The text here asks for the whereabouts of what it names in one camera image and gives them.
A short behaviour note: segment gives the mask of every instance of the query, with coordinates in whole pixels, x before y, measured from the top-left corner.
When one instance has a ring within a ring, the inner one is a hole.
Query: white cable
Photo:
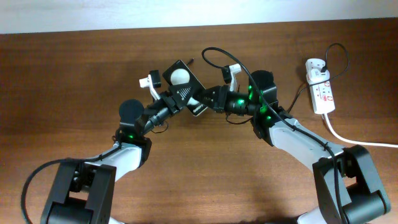
[[[344,142],[348,142],[351,144],[360,144],[360,145],[364,145],[364,146],[381,146],[381,147],[398,147],[398,145],[394,145],[394,144],[386,144],[386,143],[375,143],[375,142],[360,142],[360,141],[353,141],[353,140],[349,140],[349,139],[345,139],[343,137],[341,137],[340,135],[338,135],[335,130],[333,130],[333,128],[331,127],[330,121],[329,121],[329,117],[328,114],[323,114],[323,118],[326,121],[326,124],[328,125],[328,128],[330,130],[330,132],[338,139],[344,141]]]

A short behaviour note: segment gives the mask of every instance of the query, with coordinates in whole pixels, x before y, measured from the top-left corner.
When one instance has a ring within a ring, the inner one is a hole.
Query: green led light
[[[261,114],[265,114],[268,110],[268,107],[266,105],[262,105],[262,107],[260,108],[260,113]]]

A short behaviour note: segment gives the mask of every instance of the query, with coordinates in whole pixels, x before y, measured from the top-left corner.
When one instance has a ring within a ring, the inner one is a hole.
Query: robotic arm
[[[198,95],[199,101],[218,113],[234,113],[251,115],[251,124],[257,137],[271,146],[282,149],[294,156],[309,168],[315,178],[319,207],[298,217],[298,224],[350,223],[369,222],[391,209],[391,204],[383,184],[368,151],[362,146],[347,148],[326,139],[304,128],[296,119],[278,106],[277,88],[273,75],[267,71],[252,73],[256,85],[261,89],[269,105],[278,112],[287,123],[295,126],[322,142],[327,142],[337,159],[339,170],[338,187],[343,207],[341,220],[335,194],[335,179],[331,155],[323,146],[308,136],[294,131],[284,122],[269,112],[269,108],[258,99],[249,83],[249,93],[242,94],[228,91],[228,85],[216,86]],[[356,178],[356,183],[348,187],[343,177]]]
[[[258,138],[288,152],[314,173],[319,207],[301,215],[295,222],[359,224],[390,211],[391,204],[386,191],[364,147],[346,148],[328,142],[301,126],[278,106],[277,88],[271,72],[253,72],[252,80],[249,81],[249,93],[236,91],[234,75],[240,71],[237,65],[223,70],[226,83],[233,82],[230,86],[215,86],[206,90],[179,60],[163,74],[170,86],[168,91],[161,94],[157,94],[154,89],[160,85],[159,73],[151,71],[148,78],[140,80],[140,84],[143,88],[150,88],[154,102],[144,108],[137,100],[127,100],[120,106],[121,120],[115,134],[115,143],[110,150],[97,156],[99,160],[60,164],[41,223],[119,223],[110,217],[115,181],[139,168],[147,160],[152,142],[144,135],[185,107],[195,116],[206,107],[217,113],[252,116],[251,124]],[[268,106],[285,122],[270,113],[270,108],[262,103],[258,93],[253,90],[253,85],[261,89]],[[294,131],[286,124],[294,125],[327,142],[336,157],[340,173],[338,188],[342,215],[335,194],[334,165],[330,153],[310,137]],[[343,177],[355,177],[356,183],[345,187]],[[88,192],[87,200],[69,196],[70,192],[80,191]]]

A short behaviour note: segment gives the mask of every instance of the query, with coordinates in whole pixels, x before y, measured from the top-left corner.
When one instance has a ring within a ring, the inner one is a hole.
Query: black cylinder
[[[247,93],[228,92],[225,112],[237,115],[253,115],[258,103],[249,101]]]
[[[146,133],[154,129],[156,126],[161,125],[169,117],[171,117],[171,113],[168,108],[160,109],[160,111],[157,114],[149,118],[148,122],[145,125],[142,135],[145,135]]]
[[[119,107],[119,115],[120,128],[128,135],[139,135],[147,122],[147,118],[144,115],[144,106],[135,99],[123,102]]]
[[[70,223],[70,224],[89,224],[91,221],[92,211],[84,209],[85,201],[81,206],[76,205],[53,205],[48,224]]]
[[[352,202],[344,206],[344,213],[349,224],[367,223],[384,214],[384,203],[379,194],[364,194],[358,185],[348,187]]]

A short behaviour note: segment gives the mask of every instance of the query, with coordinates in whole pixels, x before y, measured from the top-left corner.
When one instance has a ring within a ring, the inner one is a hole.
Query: power strip
[[[325,61],[322,59],[311,58],[305,62],[308,84],[320,83],[310,87],[313,111],[316,114],[330,113],[336,109],[330,82],[324,82],[330,78],[330,73],[328,70],[321,72],[324,66]]]

